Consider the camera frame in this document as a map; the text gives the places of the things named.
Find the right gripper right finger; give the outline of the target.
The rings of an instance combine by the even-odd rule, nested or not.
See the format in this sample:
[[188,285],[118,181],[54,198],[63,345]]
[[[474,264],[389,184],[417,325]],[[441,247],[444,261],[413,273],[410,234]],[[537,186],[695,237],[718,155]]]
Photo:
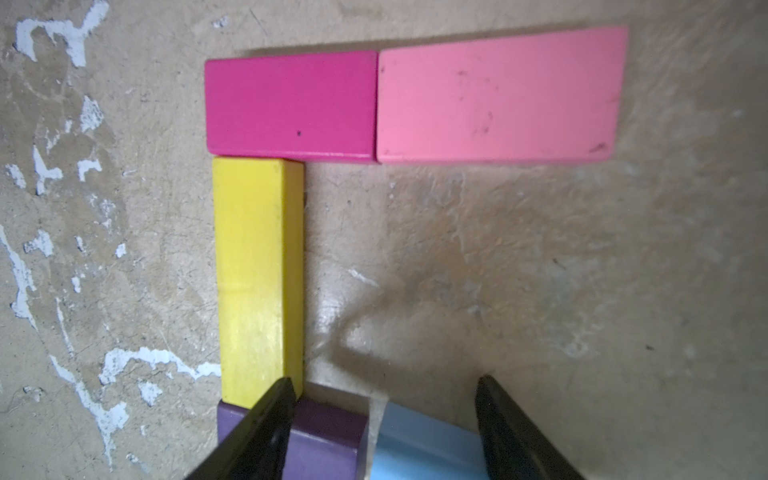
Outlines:
[[478,380],[475,410],[490,478],[584,479],[491,375]]

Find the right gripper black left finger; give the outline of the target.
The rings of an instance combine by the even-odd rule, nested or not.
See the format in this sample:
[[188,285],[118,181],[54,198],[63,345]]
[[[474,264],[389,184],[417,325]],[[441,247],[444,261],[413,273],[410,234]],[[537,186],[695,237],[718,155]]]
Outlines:
[[297,397],[290,378],[275,381],[188,480],[280,480]]

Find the purple block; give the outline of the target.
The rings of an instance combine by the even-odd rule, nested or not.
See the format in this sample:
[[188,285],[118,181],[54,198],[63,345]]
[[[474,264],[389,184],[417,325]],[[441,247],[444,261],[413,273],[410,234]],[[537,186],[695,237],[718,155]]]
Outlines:
[[284,479],[363,479],[368,417],[306,397],[298,400]]

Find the light blue block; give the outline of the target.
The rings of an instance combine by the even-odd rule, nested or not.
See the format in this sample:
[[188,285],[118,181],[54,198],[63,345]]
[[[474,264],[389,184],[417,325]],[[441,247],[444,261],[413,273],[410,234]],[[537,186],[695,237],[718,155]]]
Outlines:
[[372,461],[372,479],[487,479],[480,436],[390,402]]

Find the long yellow block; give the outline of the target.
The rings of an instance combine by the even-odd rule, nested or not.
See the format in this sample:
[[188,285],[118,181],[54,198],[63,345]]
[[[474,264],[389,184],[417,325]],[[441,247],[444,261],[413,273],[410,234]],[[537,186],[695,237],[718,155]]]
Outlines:
[[304,166],[216,157],[213,201],[222,399],[249,409],[303,390]]

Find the magenta block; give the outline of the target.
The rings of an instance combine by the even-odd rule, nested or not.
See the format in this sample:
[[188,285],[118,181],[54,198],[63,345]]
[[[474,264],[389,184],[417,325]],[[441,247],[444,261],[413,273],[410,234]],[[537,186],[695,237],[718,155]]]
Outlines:
[[377,67],[375,51],[209,60],[208,150],[230,157],[372,162]]

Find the pink block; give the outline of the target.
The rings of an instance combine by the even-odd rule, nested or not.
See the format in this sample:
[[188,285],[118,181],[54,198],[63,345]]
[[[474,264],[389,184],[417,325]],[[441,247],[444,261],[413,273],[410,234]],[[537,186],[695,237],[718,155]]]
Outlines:
[[625,26],[387,49],[381,163],[560,163],[610,158]]

